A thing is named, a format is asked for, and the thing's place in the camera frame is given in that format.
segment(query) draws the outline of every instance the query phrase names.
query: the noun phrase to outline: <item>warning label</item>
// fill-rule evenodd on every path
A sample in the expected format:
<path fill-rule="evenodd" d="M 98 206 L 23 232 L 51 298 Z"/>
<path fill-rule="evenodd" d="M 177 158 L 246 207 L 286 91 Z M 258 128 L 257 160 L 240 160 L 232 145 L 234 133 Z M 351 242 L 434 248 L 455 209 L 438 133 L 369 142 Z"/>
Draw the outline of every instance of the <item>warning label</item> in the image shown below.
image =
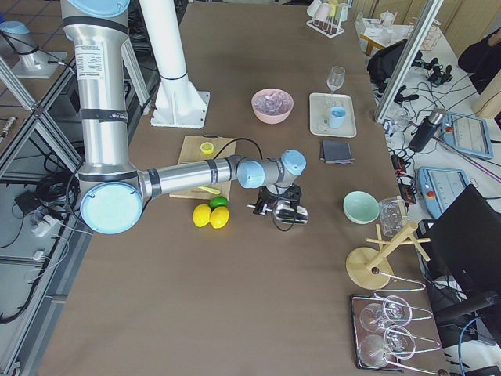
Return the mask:
<path fill-rule="evenodd" d="M 79 80 L 104 78 L 104 57 L 101 45 L 76 45 L 75 60 Z"/>

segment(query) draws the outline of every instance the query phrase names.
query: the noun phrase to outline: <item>person's arm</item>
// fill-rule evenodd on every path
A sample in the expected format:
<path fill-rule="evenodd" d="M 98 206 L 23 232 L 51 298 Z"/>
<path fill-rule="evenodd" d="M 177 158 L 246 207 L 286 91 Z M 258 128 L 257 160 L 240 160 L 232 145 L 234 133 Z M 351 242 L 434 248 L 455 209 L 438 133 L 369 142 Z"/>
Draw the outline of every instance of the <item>person's arm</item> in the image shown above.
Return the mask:
<path fill-rule="evenodd" d="M 476 72 L 490 48 L 500 42 L 501 28 L 465 49 L 457 60 L 458 65 L 468 73 Z"/>

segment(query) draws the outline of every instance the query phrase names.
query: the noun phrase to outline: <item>blue joint cap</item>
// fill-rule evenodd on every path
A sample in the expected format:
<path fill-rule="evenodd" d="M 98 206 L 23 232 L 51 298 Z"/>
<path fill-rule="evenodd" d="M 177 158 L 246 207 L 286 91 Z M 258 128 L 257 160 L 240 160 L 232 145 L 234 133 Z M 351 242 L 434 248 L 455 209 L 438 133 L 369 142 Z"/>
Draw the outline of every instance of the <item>blue joint cap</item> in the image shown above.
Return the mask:
<path fill-rule="evenodd" d="M 127 11 L 130 0 L 68 0 L 83 13 L 97 18 L 112 18 Z"/>
<path fill-rule="evenodd" d="M 0 30 L 9 34 L 30 34 L 30 29 L 20 21 L 4 21 L 0 23 Z"/>
<path fill-rule="evenodd" d="M 284 167 L 294 176 L 299 176 L 306 167 L 306 158 L 297 150 L 287 150 L 282 154 Z"/>
<path fill-rule="evenodd" d="M 130 184 L 108 182 L 88 191 L 80 203 L 87 225 L 98 233 L 123 233 L 142 214 L 142 196 Z"/>
<path fill-rule="evenodd" d="M 244 161 L 236 171 L 238 182 L 243 188 L 258 188 L 265 182 L 265 170 L 256 161 Z"/>

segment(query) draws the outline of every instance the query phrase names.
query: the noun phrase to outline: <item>mint green bowl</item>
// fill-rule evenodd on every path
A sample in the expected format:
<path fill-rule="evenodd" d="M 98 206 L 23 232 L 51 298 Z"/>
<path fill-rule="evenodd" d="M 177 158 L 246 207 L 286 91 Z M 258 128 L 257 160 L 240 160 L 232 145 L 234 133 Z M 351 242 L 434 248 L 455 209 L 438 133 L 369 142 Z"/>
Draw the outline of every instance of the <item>mint green bowl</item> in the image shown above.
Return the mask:
<path fill-rule="evenodd" d="M 350 221 L 359 225 L 371 223 L 379 216 L 379 204 L 376 199 L 360 190 L 346 195 L 343 210 Z"/>

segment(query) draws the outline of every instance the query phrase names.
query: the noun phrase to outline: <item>computer monitor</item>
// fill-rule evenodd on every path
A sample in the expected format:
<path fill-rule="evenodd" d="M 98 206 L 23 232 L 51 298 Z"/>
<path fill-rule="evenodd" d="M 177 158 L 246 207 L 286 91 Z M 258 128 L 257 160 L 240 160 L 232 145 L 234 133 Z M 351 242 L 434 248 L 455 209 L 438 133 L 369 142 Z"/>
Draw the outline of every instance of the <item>computer monitor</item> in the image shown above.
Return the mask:
<path fill-rule="evenodd" d="M 501 304 L 480 303 L 486 294 L 501 295 L 501 215 L 469 185 L 427 235 L 435 257 L 445 263 L 468 301 L 477 308 L 487 305 L 473 305 L 472 310 L 501 345 Z"/>

